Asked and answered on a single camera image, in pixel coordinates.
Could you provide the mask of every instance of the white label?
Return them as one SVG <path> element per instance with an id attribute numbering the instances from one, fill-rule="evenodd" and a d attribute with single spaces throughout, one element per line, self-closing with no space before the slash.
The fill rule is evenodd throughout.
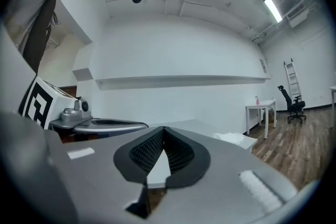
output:
<path id="1" fill-rule="evenodd" d="M 81 150 L 77 150 L 77 151 L 69 151 L 68 155 L 70 157 L 70 159 L 77 159 L 77 158 L 82 158 L 84 156 L 93 154 L 95 151 L 93 150 L 93 148 L 87 147 L 87 148 L 82 148 Z"/>
<path id="2" fill-rule="evenodd" d="M 36 113 L 36 107 L 34 106 L 35 104 L 35 98 L 33 97 L 31 99 L 30 107 L 28 107 L 28 116 L 33 119 Z"/>

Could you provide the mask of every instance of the wooden floor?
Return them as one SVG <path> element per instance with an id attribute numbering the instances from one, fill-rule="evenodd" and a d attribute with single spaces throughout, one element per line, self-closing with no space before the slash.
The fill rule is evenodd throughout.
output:
<path id="1" fill-rule="evenodd" d="M 329 163 L 335 135 L 329 128 L 331 108 L 305 111 L 307 120 L 287 122 L 289 113 L 277 113 L 277 127 L 258 126 L 250 132 L 257 138 L 252 153 L 284 174 L 300 190 L 321 178 Z"/>

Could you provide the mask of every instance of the black chair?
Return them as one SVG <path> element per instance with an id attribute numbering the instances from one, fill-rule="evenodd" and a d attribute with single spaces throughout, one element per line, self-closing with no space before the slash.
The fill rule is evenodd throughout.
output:
<path id="1" fill-rule="evenodd" d="M 299 115 L 298 112 L 300 112 L 305 106 L 306 103 L 304 101 L 300 101 L 301 100 L 301 96 L 297 96 L 294 98 L 295 104 L 292 104 L 292 99 L 289 97 L 287 91 L 284 89 L 284 87 L 281 85 L 278 87 L 279 91 L 282 92 L 283 96 L 286 99 L 287 102 L 287 110 L 290 113 L 290 116 L 287 117 L 288 119 L 288 123 L 290 123 L 293 119 L 299 119 L 302 123 L 302 118 L 304 118 L 304 120 L 307 119 L 307 116 L 305 115 Z"/>

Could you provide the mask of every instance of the ceiling light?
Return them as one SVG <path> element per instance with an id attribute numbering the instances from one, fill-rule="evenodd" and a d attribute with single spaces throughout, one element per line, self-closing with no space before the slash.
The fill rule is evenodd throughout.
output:
<path id="1" fill-rule="evenodd" d="M 279 13 L 279 11 L 277 10 L 277 7 L 274 5 L 272 0 L 264 0 L 265 4 L 267 5 L 267 7 L 269 8 L 269 10 L 272 12 L 275 20 L 277 20 L 277 22 L 281 22 L 282 18 L 281 15 Z"/>

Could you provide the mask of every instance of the wall ledge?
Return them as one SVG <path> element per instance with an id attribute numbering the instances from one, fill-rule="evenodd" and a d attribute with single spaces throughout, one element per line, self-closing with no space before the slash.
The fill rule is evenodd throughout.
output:
<path id="1" fill-rule="evenodd" d="M 264 83 L 269 78 L 241 76 L 153 76 L 96 80 L 100 90 L 194 87 Z"/>

